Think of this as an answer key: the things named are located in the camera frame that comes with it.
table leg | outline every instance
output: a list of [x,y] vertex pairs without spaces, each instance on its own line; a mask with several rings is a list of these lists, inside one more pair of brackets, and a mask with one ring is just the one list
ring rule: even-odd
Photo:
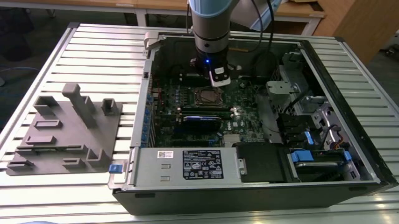
[[137,11],[137,16],[138,16],[139,27],[147,27],[147,25],[149,25],[147,10],[143,8],[137,8],[135,11]]
[[307,23],[305,30],[302,32],[302,35],[305,36],[311,36],[314,35],[314,32],[318,28],[319,22],[321,22],[321,18],[311,18],[310,22]]
[[55,11],[55,9],[47,9],[46,11],[49,12],[49,16],[50,16],[51,18],[55,18],[55,17],[57,17],[57,11]]

barcode sticker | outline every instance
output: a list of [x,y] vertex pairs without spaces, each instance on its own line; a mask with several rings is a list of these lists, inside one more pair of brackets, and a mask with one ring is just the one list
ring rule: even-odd
[[125,6],[125,7],[134,7],[134,4],[122,4],[122,3],[117,3],[117,6]]
[[159,159],[173,159],[174,151],[158,151],[158,158]]

blue drive latch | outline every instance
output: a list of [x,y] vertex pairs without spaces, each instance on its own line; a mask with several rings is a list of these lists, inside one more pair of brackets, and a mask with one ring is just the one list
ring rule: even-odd
[[293,162],[310,162],[314,161],[314,156],[309,150],[297,150],[291,153]]

cable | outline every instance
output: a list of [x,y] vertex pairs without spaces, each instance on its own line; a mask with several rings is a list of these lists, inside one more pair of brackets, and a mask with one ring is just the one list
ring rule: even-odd
[[310,92],[310,90],[311,90],[311,88],[307,87],[307,89],[302,93],[299,93],[297,99],[289,104],[289,106],[283,110],[283,114],[287,112],[287,110],[290,109],[290,107],[293,107],[298,103],[298,101],[302,100],[302,98],[306,96],[306,94]]
[[273,46],[274,35],[275,35],[275,13],[274,13],[274,8],[273,8],[273,3],[270,2],[270,0],[267,0],[267,6],[270,9],[270,16],[273,18],[271,23],[270,23],[271,32],[270,32],[270,38],[269,38],[269,46],[267,46],[267,50],[266,50],[266,52],[269,53],[270,48]]
[[251,53],[251,52],[254,52],[254,51],[258,50],[258,48],[259,48],[259,46],[261,46],[261,44],[262,44],[262,39],[263,39],[263,29],[265,29],[265,27],[263,27],[263,21],[262,21],[262,16],[261,16],[261,12],[259,12],[259,9],[258,9],[255,0],[251,0],[251,2],[253,2],[253,5],[254,5],[254,7],[255,7],[257,14],[258,14],[258,18],[259,18],[259,22],[261,22],[261,35],[259,35],[259,42],[258,42],[257,47],[255,47],[253,50],[250,50],[247,53]]
[[337,135],[339,137],[339,141],[335,143],[333,149],[337,150],[339,145],[343,143],[343,136],[339,134],[339,131],[337,132]]
[[323,136],[323,140],[321,141],[319,151],[322,151],[323,148],[325,148],[325,142],[326,142],[326,139],[327,139],[330,130],[331,130],[334,127],[337,127],[337,126],[338,126],[337,124],[331,124],[331,125],[329,126],[327,131],[326,131],[326,134],[325,134],[325,136]]
[[273,131],[273,132],[275,132],[275,133],[279,133],[281,134],[281,132],[278,132],[278,131],[275,131],[274,129],[271,129],[270,127],[267,127],[267,126],[265,126],[270,131]]
[[35,70],[35,71],[41,71],[39,69],[31,68],[31,67],[15,67],[15,68],[3,69],[3,70],[0,70],[0,72],[8,71],[8,70]]
[[190,9],[190,4],[187,3],[187,15],[186,15],[186,30],[189,34],[189,9]]

black cable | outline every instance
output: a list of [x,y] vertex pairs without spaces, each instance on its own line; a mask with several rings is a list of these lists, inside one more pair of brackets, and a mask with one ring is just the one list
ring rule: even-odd
[[329,136],[329,132],[330,132],[330,130],[331,130],[334,127],[337,127],[337,124],[331,124],[331,125],[329,126],[329,128],[327,128],[326,134],[325,134],[325,136],[323,136],[323,140],[321,141],[321,146],[319,146],[319,149],[318,149],[319,151],[322,151],[323,148],[325,148],[325,142],[326,142],[326,139],[327,139],[327,136]]
[[287,110],[298,103],[299,100],[302,100],[302,98],[306,96],[306,94],[310,92],[311,88],[307,87],[307,89],[299,93],[297,99],[289,104],[289,106],[286,107],[286,109],[283,110],[283,114],[287,112]]
[[258,48],[259,48],[259,46],[261,46],[261,44],[262,44],[262,39],[263,39],[263,21],[262,21],[262,16],[261,16],[261,12],[259,12],[259,9],[258,9],[255,0],[251,0],[251,2],[253,2],[253,5],[254,5],[254,7],[255,7],[257,14],[258,14],[258,18],[259,18],[259,21],[261,21],[261,35],[259,35],[259,42],[258,42],[257,47],[255,47],[253,50],[250,50],[247,53],[251,53],[251,52],[254,52],[254,51],[258,50]]
[[275,35],[275,13],[274,13],[274,8],[273,8],[273,3],[270,2],[270,0],[267,0],[267,6],[270,9],[270,17],[273,18],[271,22],[270,22],[270,38],[269,38],[269,46],[267,46],[267,50],[266,52],[270,52],[270,48],[273,46],[273,41],[274,41],[274,35]]
[[186,30],[189,33],[189,9],[190,9],[190,4],[187,3],[187,15],[186,15]]
[[[271,32],[270,32],[270,38],[269,38],[269,44],[266,47],[266,51],[261,51],[253,58],[251,63],[250,63],[250,67],[249,67],[249,72],[253,74],[254,77],[257,77],[257,67],[259,65],[259,63],[269,58],[274,59],[274,63],[275,66],[279,65],[279,60],[277,59],[275,54],[271,52],[271,46],[273,46],[273,42],[274,42],[274,35],[275,35],[275,14],[274,14],[274,9],[273,9],[273,4],[271,1],[267,0],[267,6],[270,8],[270,14],[271,14],[271,23],[270,23],[270,27],[271,27]],[[269,65],[269,63],[265,63],[265,66],[267,68],[270,68],[271,66]]]

